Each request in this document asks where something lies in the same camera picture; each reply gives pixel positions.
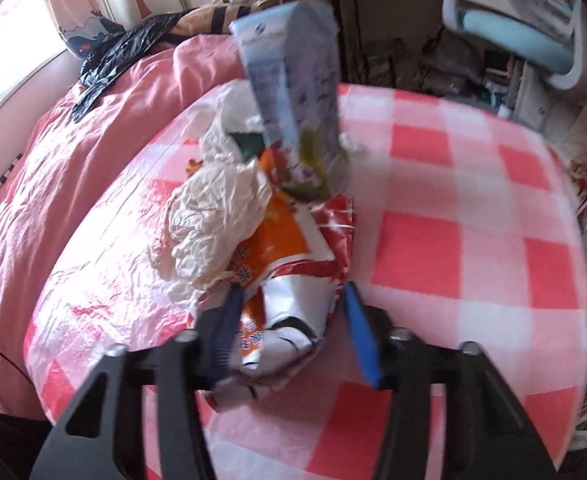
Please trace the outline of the orange white snack bag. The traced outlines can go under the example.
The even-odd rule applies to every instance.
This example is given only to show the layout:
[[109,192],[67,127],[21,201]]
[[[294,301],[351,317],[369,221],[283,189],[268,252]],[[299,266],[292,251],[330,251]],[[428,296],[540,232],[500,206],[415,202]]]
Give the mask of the orange white snack bag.
[[315,357],[350,270],[355,222],[342,194],[320,204],[272,195],[231,258],[245,303],[228,376],[206,395],[214,411],[269,396]]

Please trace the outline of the white tissue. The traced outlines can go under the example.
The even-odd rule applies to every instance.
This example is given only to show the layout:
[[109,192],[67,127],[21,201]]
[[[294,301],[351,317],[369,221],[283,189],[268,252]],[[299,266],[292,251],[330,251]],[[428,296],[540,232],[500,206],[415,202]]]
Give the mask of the white tissue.
[[172,304],[198,302],[231,278],[231,258],[266,218],[272,195],[258,159],[206,162],[173,190],[148,248]]

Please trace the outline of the white paper wad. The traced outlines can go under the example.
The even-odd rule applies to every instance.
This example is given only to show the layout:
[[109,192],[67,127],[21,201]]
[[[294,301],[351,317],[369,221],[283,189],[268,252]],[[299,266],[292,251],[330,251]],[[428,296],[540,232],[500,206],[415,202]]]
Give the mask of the white paper wad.
[[234,79],[197,103],[205,119],[198,144],[205,162],[251,162],[266,150],[260,110],[250,82]]

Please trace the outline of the small orange wrapper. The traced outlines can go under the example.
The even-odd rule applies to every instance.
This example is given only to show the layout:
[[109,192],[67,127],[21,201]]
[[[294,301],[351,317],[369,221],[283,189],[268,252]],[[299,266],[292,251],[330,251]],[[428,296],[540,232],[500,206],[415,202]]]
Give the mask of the small orange wrapper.
[[190,161],[188,162],[187,167],[185,168],[187,177],[191,177],[193,174],[196,174],[196,172],[202,168],[202,165],[204,163],[201,160],[196,160],[196,159],[190,159]]

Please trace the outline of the pink bed duvet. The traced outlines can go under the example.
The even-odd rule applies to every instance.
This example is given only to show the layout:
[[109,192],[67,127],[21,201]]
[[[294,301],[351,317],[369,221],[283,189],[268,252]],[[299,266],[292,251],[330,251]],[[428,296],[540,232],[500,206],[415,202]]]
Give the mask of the pink bed duvet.
[[80,122],[74,86],[36,124],[0,200],[0,413],[41,419],[22,344],[41,290],[88,211],[182,110],[242,73],[231,36],[200,35],[135,63]]

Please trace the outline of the blue milk carton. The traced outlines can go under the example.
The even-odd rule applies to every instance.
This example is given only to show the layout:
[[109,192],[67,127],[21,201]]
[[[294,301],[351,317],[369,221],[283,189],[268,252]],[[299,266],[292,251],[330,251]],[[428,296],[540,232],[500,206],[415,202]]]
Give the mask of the blue milk carton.
[[264,127],[271,180],[305,202],[343,191],[338,26],[322,2],[299,0],[249,14],[231,32]]

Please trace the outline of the black plastic bag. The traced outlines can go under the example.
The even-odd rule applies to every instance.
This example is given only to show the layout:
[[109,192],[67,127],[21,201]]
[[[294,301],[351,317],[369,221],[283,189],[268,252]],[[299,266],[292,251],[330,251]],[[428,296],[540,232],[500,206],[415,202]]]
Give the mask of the black plastic bag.
[[149,16],[140,24],[115,34],[96,47],[81,66],[79,84],[84,90],[73,105],[73,121],[80,122],[100,95],[144,58],[184,15],[182,12]]

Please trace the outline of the striped beige pillow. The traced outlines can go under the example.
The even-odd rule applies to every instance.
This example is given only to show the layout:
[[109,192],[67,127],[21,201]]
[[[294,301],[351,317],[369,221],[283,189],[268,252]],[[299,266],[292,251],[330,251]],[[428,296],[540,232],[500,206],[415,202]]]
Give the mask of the striped beige pillow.
[[170,32],[181,37],[228,35],[230,25],[237,18],[244,18],[257,11],[256,4],[248,6],[248,4],[225,3],[217,6],[202,6],[182,16]]

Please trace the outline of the grey blue office chair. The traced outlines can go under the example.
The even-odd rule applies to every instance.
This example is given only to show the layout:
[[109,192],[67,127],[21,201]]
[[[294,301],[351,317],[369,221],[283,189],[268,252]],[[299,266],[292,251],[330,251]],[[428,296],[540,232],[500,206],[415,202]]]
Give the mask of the grey blue office chair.
[[587,9],[582,0],[506,1],[513,16],[443,0],[443,25],[453,34],[487,41],[533,65],[549,88],[569,101],[587,104]]

